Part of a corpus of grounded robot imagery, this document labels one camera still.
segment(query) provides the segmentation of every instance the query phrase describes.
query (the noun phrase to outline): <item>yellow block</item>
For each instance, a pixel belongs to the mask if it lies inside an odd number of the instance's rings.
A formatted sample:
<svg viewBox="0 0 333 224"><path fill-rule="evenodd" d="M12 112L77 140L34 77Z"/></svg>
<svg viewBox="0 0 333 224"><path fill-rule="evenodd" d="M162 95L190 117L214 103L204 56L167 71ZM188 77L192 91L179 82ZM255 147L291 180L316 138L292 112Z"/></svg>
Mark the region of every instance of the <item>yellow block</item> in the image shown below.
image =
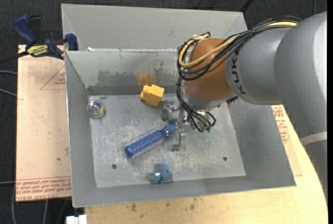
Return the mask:
<svg viewBox="0 0 333 224"><path fill-rule="evenodd" d="M156 85L145 85L140 94L141 100L144 100L146 104L157 107L163 96L164 88Z"/></svg>

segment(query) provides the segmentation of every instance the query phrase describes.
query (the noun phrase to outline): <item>yellow clamp label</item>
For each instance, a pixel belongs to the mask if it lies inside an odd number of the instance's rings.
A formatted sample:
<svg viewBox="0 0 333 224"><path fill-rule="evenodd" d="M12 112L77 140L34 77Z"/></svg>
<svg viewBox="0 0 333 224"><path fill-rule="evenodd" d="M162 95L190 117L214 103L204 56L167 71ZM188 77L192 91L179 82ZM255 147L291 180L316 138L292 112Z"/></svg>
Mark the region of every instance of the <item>yellow clamp label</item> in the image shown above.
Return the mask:
<svg viewBox="0 0 333 224"><path fill-rule="evenodd" d="M34 55L34 56L38 56L38 55L41 55L41 54L45 54L48 52L48 46L47 45L44 45L44 44L36 44L36 45L32 45L28 50L27 52L31 55Z"/></svg>

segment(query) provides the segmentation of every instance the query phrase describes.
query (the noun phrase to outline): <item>blue brush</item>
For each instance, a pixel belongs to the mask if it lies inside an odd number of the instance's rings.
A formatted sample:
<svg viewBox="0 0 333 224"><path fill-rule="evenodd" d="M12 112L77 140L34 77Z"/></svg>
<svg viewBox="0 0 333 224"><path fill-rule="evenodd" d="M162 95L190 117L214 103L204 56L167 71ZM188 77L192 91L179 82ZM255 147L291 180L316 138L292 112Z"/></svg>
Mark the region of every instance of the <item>blue brush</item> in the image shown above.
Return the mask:
<svg viewBox="0 0 333 224"><path fill-rule="evenodd" d="M161 130L151 130L130 141L125 147L125 153L130 158L136 158L160 145L163 138L173 133L176 122L166 125Z"/></svg>

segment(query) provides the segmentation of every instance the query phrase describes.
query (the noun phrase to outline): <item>yellow cable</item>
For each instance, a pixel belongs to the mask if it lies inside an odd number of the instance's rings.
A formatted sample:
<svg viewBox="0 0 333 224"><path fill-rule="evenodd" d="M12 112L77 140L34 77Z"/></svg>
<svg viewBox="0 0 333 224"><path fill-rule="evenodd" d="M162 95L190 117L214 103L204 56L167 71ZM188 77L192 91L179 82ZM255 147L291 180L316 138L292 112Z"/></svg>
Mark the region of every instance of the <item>yellow cable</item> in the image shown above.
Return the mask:
<svg viewBox="0 0 333 224"><path fill-rule="evenodd" d="M276 26L276 25L287 25L287 26L295 27L297 25L297 23L290 22L290 21L281 21L281 22L268 24L268 25L266 25L266 27L271 27L271 26Z"/></svg>
<svg viewBox="0 0 333 224"><path fill-rule="evenodd" d="M271 26L277 26L277 25L285 25L285 26L291 26L291 27L294 27L297 25L297 23L295 22L291 22L291 21L279 21L279 22L275 22L275 23L270 23L270 24L267 24L263 27L271 27ZM199 40L201 39L206 39L207 37L209 37L207 34L205 35L202 35L202 36L198 36L198 37L195 37L195 38L192 38L190 40L188 40L186 42L186 45L184 46L184 48L182 49L180 55L179 55L179 58L178 58L178 62L179 64L182 66L182 67L186 67L186 68L191 68L191 67L194 67L196 66L197 64L199 64L200 62L202 62L203 60L205 60L207 57L209 57L210 55L216 53L217 51L223 49L224 47L226 47L228 44L232 43L235 39L237 39L238 37L234 37L233 39L229 39L228 41L225 41L223 42L222 44L220 44L218 47L216 47L215 49L213 49L212 51L206 53L205 55L201 56L200 58L192 61L192 62L189 62L189 63L184 63L183 62L183 56L184 56L184 53L185 51L195 42L198 42Z"/></svg>
<svg viewBox="0 0 333 224"><path fill-rule="evenodd" d="M206 53L205 55L201 56L200 58L189 62L189 63L184 63L183 60L183 56L185 51L190 47L189 44L186 44L186 46L182 49L180 55L179 55L179 59L178 62L182 67L186 67L186 68L191 68L193 66L196 66L197 64L199 64L201 61L205 60L207 57L209 57L210 55L216 53L217 51L223 49L226 45L230 44L231 42L233 42L237 37L230 39L228 41L223 42L222 44L220 44L218 47L216 47L215 49L213 49L212 51Z"/></svg>

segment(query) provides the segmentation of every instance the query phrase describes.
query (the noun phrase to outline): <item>blue clamp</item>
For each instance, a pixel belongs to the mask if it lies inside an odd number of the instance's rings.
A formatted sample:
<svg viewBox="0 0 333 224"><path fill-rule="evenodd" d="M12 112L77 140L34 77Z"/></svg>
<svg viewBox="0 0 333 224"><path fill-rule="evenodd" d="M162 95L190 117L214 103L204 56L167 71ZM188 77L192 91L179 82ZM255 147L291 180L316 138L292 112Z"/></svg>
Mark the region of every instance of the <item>blue clamp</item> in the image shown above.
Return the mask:
<svg viewBox="0 0 333 224"><path fill-rule="evenodd" d="M53 40L46 39L44 44L36 44L37 38L29 27L27 15L21 16L15 20L14 28L21 37L28 40L25 51L31 56L49 56L63 59L63 51L57 47L56 42L53 42ZM71 51L77 51L79 49L78 41L73 33L66 34L65 39L61 41L67 42L69 50Z"/></svg>

